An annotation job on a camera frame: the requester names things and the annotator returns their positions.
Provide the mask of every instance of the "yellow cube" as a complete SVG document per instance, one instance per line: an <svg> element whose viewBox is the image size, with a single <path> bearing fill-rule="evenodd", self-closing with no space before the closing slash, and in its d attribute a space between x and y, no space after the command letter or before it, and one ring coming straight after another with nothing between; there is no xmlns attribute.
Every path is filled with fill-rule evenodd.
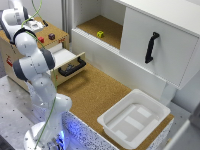
<svg viewBox="0 0 200 150"><path fill-rule="evenodd" d="M97 36L98 36L99 38L102 38L102 37L104 36L104 32L103 32L103 31L97 32Z"/></svg>

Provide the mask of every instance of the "black handle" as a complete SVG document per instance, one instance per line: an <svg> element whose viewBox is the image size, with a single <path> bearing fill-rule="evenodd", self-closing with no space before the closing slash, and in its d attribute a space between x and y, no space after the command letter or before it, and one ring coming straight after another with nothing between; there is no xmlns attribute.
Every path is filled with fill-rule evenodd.
<svg viewBox="0 0 200 150"><path fill-rule="evenodd" d="M60 67L60 68L58 68L58 72L62 76L67 77L67 76L73 74L74 72L76 72L77 70L83 68L86 65L86 62L84 60L82 60L81 57L78 57L77 61L80 63L78 66L76 66L72 69L69 69L69 70L65 70L65 71L63 71Z"/></svg>
<svg viewBox="0 0 200 150"><path fill-rule="evenodd" d="M148 64L149 62L151 62L153 60L153 57L151 57L151 53L153 50L153 46L154 46L154 40L157 39L160 35L156 32L153 33L153 36L151 37L150 41L149 41L149 45L148 45L148 49L147 49L147 54L145 57L145 63Z"/></svg>

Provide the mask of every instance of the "robotic arm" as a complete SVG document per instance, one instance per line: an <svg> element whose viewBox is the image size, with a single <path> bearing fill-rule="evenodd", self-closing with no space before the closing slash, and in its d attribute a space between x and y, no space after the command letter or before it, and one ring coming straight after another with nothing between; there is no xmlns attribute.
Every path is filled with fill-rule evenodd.
<svg viewBox="0 0 200 150"><path fill-rule="evenodd" d="M37 47L37 37L34 32L39 31L43 25L36 22L37 26L32 28L31 20L24 25L24 28L21 28L22 22L28 19L27 9L22 6L20 0L9 0L9 6L10 9L0 11L0 25L10 43L15 44L19 52L25 55L22 59L14 62L14 72L19 79L25 82L30 81L32 84L34 89L33 92L30 92L32 103L47 109L46 124L43 126L45 130L42 134L43 128L41 128L36 135L32 135L32 141L39 140L36 150L40 150L41 147L46 147L44 150L54 150L55 147L64 150L66 145L57 145L55 141L63 130L61 114L71 108L72 101L69 97L56 93L54 84L46 73L55 67L55 59L50 51L40 50ZM30 144L27 146L25 143L25 150L28 147L30 148Z"/></svg>

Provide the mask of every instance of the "white plastic bin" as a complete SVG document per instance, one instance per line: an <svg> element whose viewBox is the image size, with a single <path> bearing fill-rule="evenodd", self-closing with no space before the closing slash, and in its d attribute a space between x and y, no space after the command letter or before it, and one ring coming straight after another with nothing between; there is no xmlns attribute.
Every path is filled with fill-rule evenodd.
<svg viewBox="0 0 200 150"><path fill-rule="evenodd" d="M98 118L105 133L126 149L136 149L169 115L170 109L133 90Z"/></svg>

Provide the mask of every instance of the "white cabinet door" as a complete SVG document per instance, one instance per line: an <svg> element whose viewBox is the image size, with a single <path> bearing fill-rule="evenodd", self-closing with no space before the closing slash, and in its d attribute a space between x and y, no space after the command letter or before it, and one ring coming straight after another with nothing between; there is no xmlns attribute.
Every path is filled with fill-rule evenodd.
<svg viewBox="0 0 200 150"><path fill-rule="evenodd" d="M153 61L146 64L153 32L160 37L154 41ZM127 8L120 54L179 86L197 41L191 34Z"/></svg>

